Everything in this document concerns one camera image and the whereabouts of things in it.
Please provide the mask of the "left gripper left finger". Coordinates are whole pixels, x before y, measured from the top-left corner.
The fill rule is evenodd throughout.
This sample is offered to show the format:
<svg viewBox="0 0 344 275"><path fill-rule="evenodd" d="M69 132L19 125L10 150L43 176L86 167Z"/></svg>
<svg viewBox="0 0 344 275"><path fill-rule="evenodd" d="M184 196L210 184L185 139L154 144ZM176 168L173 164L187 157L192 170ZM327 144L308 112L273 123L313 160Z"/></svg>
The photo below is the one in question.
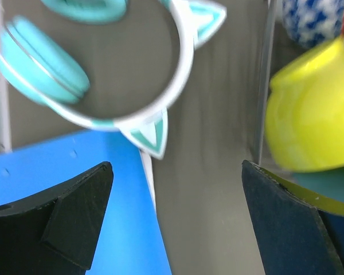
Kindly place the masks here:
<svg viewBox="0 0 344 275"><path fill-rule="evenodd" d="M114 173L102 162L78 176L0 205L0 274L90 270Z"/></svg>

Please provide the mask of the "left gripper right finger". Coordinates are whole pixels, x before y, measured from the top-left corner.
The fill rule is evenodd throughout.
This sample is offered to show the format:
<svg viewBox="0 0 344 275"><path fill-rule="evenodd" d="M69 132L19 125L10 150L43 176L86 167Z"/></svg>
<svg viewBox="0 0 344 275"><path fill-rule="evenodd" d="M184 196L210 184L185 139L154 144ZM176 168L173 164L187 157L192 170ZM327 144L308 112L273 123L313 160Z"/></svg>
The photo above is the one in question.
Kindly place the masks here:
<svg viewBox="0 0 344 275"><path fill-rule="evenodd" d="M344 274L344 203L250 161L243 189L266 274Z"/></svg>

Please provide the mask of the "teal scalloped plate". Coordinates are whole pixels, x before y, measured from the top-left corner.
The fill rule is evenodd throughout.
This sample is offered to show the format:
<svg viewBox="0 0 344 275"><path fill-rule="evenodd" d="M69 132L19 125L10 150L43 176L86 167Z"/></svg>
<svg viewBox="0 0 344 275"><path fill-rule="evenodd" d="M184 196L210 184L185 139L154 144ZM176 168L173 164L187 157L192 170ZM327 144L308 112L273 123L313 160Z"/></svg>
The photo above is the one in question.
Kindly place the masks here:
<svg viewBox="0 0 344 275"><path fill-rule="evenodd" d="M295 182L311 191L344 203L344 167L307 173L293 173Z"/></svg>

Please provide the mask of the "lime green bowl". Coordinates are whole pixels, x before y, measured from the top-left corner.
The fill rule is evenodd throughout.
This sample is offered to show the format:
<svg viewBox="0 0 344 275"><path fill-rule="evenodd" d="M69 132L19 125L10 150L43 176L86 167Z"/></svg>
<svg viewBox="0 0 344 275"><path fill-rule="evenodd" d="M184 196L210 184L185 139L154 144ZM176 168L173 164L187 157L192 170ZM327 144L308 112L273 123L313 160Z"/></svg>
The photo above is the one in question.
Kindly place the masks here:
<svg viewBox="0 0 344 275"><path fill-rule="evenodd" d="M344 167L344 38L324 42L270 80L265 137L289 173Z"/></svg>

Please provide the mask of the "blue white patterned bowl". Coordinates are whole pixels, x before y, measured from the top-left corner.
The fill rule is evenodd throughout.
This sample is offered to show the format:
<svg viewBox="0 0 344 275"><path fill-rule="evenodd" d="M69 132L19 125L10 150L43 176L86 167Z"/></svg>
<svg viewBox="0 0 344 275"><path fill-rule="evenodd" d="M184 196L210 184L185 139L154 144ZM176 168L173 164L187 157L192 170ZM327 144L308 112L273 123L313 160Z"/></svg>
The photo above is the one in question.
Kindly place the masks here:
<svg viewBox="0 0 344 275"><path fill-rule="evenodd" d="M312 48L341 34L344 20L342 0L286 0L282 2L282 24L289 38Z"/></svg>

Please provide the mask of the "black wire dish rack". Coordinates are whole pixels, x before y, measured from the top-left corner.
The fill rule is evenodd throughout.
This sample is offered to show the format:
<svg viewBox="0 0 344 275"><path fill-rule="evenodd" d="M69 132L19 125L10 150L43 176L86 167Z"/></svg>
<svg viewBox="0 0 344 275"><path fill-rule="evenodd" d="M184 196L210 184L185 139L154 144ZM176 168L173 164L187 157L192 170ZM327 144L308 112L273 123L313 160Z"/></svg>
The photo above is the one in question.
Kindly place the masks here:
<svg viewBox="0 0 344 275"><path fill-rule="evenodd" d="M253 143L253 162L261 165L261 157L264 143L264 121L269 92L269 77L271 71L271 56L273 47L273 35L276 19L276 0L268 1L268 14L265 24L263 45L261 51L261 63L259 70L259 91L256 112L255 137Z"/></svg>

